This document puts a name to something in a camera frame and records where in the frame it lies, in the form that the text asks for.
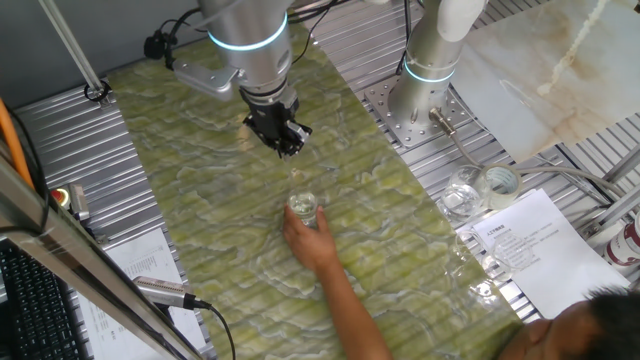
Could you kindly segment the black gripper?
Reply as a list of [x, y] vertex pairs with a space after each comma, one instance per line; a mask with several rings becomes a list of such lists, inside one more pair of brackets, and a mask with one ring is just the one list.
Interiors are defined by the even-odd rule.
[[243, 124], [265, 146], [274, 150], [279, 158], [283, 154], [298, 154], [313, 130], [295, 122], [295, 113], [299, 107], [296, 90], [285, 85], [273, 94], [257, 94], [241, 88], [240, 94], [250, 110]]

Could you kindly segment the person hand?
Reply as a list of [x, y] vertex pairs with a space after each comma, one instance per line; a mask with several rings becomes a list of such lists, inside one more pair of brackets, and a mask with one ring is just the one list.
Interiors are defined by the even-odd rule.
[[322, 206], [316, 210], [316, 225], [307, 227], [288, 205], [284, 207], [284, 239], [297, 260], [318, 275], [341, 263]]

